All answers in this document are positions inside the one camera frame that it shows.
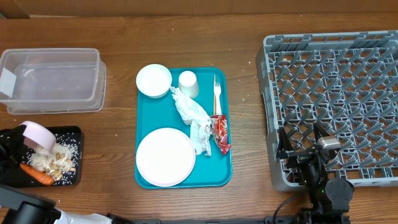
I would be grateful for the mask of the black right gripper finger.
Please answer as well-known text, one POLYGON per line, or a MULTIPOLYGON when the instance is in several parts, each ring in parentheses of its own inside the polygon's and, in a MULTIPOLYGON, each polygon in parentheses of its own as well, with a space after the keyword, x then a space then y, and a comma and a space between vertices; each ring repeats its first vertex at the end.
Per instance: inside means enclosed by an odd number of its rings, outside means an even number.
POLYGON ((293 147, 290 138, 284 128, 279 128, 279 143, 277 146, 276 158, 288 159, 293 156, 293 147))
POLYGON ((313 132, 315 135, 315 142, 317 145, 320 145, 318 141, 321 138, 329 136, 329 134, 322 128, 319 122, 313 123, 313 132))

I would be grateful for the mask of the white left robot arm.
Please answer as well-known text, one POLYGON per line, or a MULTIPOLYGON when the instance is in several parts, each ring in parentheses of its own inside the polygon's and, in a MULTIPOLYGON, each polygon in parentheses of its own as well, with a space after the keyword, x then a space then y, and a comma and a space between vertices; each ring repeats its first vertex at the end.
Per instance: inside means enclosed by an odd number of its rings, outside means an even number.
MULTIPOLYGON (((19 165, 21 157, 18 147, 23 144, 23 133, 27 126, 22 124, 13 129, 1 131, 1 177, 19 165)), ((131 220, 113 214, 79 215, 58 209, 53 200, 28 194, 14 187, 1 186, 1 206, 8 208, 4 223, 11 224, 123 224, 131 220)))

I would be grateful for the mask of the pink bowl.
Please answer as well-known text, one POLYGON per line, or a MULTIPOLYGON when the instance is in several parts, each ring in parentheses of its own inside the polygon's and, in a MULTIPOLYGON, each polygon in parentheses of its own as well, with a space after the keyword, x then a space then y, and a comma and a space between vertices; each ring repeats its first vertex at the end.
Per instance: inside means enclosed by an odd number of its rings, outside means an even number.
POLYGON ((25 126, 25 131, 22 134, 24 144, 39 154, 51 155, 57 141, 55 135, 32 121, 24 121, 22 125, 25 126))

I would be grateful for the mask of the white napkin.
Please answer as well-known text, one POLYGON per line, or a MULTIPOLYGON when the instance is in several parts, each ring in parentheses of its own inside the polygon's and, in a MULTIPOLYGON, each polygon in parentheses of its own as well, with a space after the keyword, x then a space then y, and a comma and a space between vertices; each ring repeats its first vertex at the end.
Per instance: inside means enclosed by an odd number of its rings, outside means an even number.
POLYGON ((206 156, 211 156, 211 118, 196 101, 186 96, 180 88, 171 86, 170 91, 183 122, 190 125, 190 140, 196 154, 200 155, 205 152, 206 156))

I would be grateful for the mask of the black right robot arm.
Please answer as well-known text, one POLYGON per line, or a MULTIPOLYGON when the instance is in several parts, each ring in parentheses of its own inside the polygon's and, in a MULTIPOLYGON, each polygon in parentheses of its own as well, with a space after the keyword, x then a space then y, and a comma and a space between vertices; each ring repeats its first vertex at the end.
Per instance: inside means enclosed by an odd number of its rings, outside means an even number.
POLYGON ((288 223, 350 224, 345 214, 353 198, 354 185, 340 177, 329 178, 325 165, 334 159, 341 149, 339 140, 327 133, 319 123, 313 124, 315 144, 304 151, 294 152, 284 128, 279 128, 279 144, 276 157, 285 159, 289 169, 297 169, 305 190, 282 202, 275 210, 272 222, 277 223, 279 210, 291 200, 307 193, 310 208, 301 208, 288 223))

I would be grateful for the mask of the red snack wrapper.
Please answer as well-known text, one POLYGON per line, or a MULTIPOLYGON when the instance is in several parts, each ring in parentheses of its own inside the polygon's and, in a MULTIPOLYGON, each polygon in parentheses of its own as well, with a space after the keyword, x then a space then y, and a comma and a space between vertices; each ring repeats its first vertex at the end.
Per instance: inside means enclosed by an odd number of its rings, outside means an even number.
POLYGON ((211 117, 211 130, 213 139, 222 154, 226 154, 231 144, 228 143, 228 122, 225 115, 214 115, 211 117))

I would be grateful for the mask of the orange carrot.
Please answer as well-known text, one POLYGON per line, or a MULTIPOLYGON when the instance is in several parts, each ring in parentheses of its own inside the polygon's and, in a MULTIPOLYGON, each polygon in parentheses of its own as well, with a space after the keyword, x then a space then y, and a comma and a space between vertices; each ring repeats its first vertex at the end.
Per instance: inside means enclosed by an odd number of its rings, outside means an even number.
POLYGON ((20 167, 23 171, 25 171, 27 174, 29 174, 31 177, 33 177, 35 180, 39 181, 41 184, 53 185, 55 183, 55 180, 53 179, 53 177, 33 168, 32 166, 28 166, 27 164, 21 163, 20 167))

